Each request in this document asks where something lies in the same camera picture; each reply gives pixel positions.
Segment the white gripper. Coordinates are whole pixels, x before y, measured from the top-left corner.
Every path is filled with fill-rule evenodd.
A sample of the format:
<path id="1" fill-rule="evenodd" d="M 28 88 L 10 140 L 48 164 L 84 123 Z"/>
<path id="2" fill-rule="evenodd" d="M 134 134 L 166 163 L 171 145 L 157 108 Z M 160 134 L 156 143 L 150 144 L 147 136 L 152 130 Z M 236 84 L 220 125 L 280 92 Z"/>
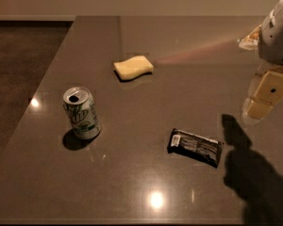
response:
<path id="1" fill-rule="evenodd" d="M 239 41 L 239 47 L 258 49 L 259 56 L 269 62 L 258 66 L 242 106 L 242 120 L 253 125 L 283 99 L 283 0 L 278 1 L 262 24 Z"/>

